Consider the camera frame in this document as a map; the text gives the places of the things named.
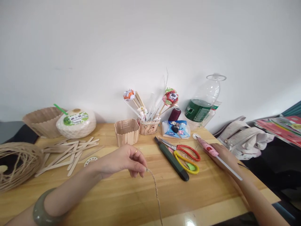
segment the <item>scissors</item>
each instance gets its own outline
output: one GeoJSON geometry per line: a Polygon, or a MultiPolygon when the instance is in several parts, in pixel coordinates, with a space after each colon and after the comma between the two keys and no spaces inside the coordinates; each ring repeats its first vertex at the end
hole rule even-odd
{"type": "Polygon", "coordinates": [[[197,174],[197,173],[200,171],[199,167],[198,167],[193,161],[191,161],[191,160],[189,160],[189,159],[187,159],[187,158],[184,158],[183,156],[181,156],[181,155],[176,151],[176,150],[180,150],[180,151],[184,152],[185,154],[187,154],[189,157],[191,157],[193,160],[195,160],[195,161],[198,162],[198,161],[201,160],[201,157],[200,157],[199,153],[197,153],[196,150],[194,150],[192,147],[187,146],[187,145],[177,145],[177,146],[172,145],[171,143],[169,143],[169,142],[166,141],[166,140],[163,140],[162,138],[160,138],[160,140],[161,140],[165,145],[167,145],[168,147],[170,147],[170,148],[173,150],[173,155],[174,155],[174,157],[176,158],[176,160],[180,163],[180,165],[181,165],[188,173],[191,173],[191,174],[197,174]],[[193,155],[191,155],[189,152],[187,152],[187,151],[184,150],[183,148],[188,148],[188,149],[192,150],[192,151],[196,154],[197,157],[194,157],[193,155]],[[182,162],[179,160],[179,158],[182,159],[183,161],[185,161],[185,162],[190,163],[191,165],[193,165],[193,166],[195,167],[195,170],[192,171],[192,170],[188,169],[186,166],[184,166],[184,165],[182,164],[182,162]]]}

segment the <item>pink glue gun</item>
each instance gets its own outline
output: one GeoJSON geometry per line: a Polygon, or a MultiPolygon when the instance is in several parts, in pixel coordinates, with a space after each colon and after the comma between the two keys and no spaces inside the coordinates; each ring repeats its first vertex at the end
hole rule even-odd
{"type": "Polygon", "coordinates": [[[204,149],[206,149],[213,157],[218,156],[218,152],[206,141],[204,141],[202,138],[198,137],[197,141],[199,142],[200,145],[203,146],[204,149]]]}
{"type": "Polygon", "coordinates": [[[206,141],[204,141],[198,134],[194,133],[192,137],[198,141],[198,143],[209,152],[210,155],[216,157],[225,167],[227,167],[239,180],[242,178],[230,167],[227,163],[225,163],[218,155],[219,153],[206,141]]]}

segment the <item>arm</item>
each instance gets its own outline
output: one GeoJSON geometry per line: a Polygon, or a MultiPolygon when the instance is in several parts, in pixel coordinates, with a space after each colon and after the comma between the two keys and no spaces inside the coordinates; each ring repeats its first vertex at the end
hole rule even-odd
{"type": "MultiPolygon", "coordinates": [[[[77,204],[102,179],[124,169],[129,170],[131,177],[137,177],[138,173],[144,177],[146,168],[146,160],[138,149],[131,145],[122,146],[95,162],[91,162],[52,191],[45,198],[45,210],[51,216],[61,216],[77,204]]],[[[6,225],[36,225],[32,217],[33,208],[34,205],[30,206],[6,225]]]]}
{"type": "Polygon", "coordinates": [[[244,194],[248,204],[254,213],[258,223],[261,226],[273,225],[273,226],[289,226],[285,219],[277,212],[277,210],[269,203],[269,201],[264,197],[264,195],[256,188],[256,186],[250,181],[246,174],[244,174],[239,165],[237,164],[236,157],[229,152],[224,146],[220,144],[211,144],[216,151],[219,153],[219,157],[228,164],[239,176],[241,176],[242,181],[240,181],[236,176],[234,176],[223,164],[220,163],[215,157],[209,156],[216,162],[218,166],[224,169],[230,176],[235,180],[244,194]]]}

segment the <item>white plastic disc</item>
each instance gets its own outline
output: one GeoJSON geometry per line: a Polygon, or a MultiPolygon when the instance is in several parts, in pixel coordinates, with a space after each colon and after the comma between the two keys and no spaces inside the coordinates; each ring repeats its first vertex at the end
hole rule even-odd
{"type": "Polygon", "coordinates": [[[93,157],[91,157],[91,158],[88,158],[88,160],[85,162],[85,165],[84,165],[84,167],[86,167],[88,164],[89,164],[89,162],[91,162],[91,161],[96,161],[98,158],[96,157],[96,156],[93,156],[93,157]]]}

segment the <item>jade bangle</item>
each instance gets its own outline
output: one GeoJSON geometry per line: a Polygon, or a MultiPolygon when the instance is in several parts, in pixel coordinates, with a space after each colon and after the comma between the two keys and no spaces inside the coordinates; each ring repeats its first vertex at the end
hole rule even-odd
{"type": "Polygon", "coordinates": [[[61,216],[58,217],[53,217],[50,216],[46,211],[45,211],[45,207],[44,207],[44,201],[46,196],[51,193],[54,189],[56,188],[52,188],[48,191],[46,191],[45,193],[43,193],[40,198],[36,201],[35,205],[34,205],[34,211],[32,213],[32,216],[34,218],[35,223],[38,226],[53,226],[53,225],[57,225],[59,222],[61,222],[64,217],[66,216],[65,213],[61,216]]]}

